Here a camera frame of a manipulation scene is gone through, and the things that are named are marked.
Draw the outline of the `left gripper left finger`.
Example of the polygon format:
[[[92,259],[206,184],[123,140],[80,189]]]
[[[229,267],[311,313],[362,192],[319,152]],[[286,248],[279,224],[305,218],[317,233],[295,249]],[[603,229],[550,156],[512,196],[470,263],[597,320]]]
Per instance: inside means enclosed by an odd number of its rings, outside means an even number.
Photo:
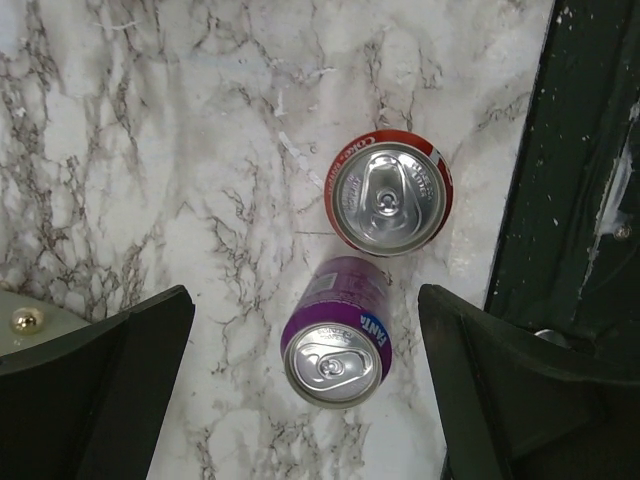
[[[177,285],[1,355],[2,478],[146,478],[194,316]]]

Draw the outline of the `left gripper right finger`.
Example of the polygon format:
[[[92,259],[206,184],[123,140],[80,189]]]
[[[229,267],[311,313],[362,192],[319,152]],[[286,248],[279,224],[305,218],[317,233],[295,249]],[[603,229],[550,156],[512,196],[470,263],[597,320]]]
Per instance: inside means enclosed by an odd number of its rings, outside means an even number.
[[[418,310],[442,478],[638,478],[637,363],[559,345],[438,285],[421,287]]]

